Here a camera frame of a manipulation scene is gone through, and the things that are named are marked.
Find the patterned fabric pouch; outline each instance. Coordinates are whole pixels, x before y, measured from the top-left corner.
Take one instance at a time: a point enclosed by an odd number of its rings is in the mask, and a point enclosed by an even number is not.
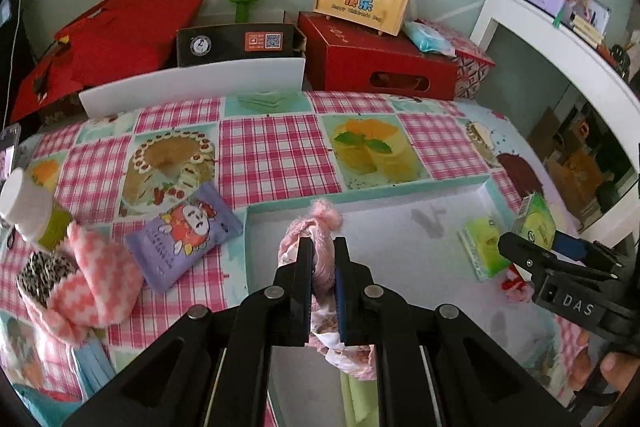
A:
[[[31,298],[46,308],[53,286],[77,271],[75,261],[71,261],[63,253],[54,252],[49,255],[35,251],[17,275],[18,288],[22,286]]]
[[[17,283],[34,324],[77,346],[90,328],[119,324],[129,316],[143,277],[129,251],[99,232],[71,222],[66,235],[62,251],[32,255]]]

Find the green cloth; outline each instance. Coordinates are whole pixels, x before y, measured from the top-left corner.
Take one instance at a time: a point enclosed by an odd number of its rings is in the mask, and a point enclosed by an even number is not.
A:
[[[378,383],[361,381],[340,372],[347,427],[378,427]]]

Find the qr code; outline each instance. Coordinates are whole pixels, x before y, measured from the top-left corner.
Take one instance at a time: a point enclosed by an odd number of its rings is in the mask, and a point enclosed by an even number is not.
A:
[[[266,33],[264,35],[264,48],[266,50],[279,50],[282,47],[282,33]]]

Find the yellow green package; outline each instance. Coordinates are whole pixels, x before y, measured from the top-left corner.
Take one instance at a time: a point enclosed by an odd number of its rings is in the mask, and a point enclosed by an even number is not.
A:
[[[534,192],[522,200],[511,232],[529,239],[545,250],[551,250],[556,235],[556,222],[540,194]]]
[[[509,261],[498,252],[500,230],[490,217],[469,221],[458,235],[479,280],[489,279],[509,266]]]

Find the cartoon character print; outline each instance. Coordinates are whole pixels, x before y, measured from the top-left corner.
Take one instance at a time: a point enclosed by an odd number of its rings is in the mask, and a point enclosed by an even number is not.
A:
[[[7,336],[4,349],[13,359],[10,368],[14,372],[12,377],[18,383],[40,388],[44,384],[44,370],[34,343],[33,330],[13,317],[7,320],[4,327]]]
[[[166,225],[158,228],[159,232],[170,233],[174,240],[174,255],[183,251],[186,255],[202,247],[209,238],[209,219],[216,217],[213,207],[196,200],[180,203],[169,213],[160,216]]]

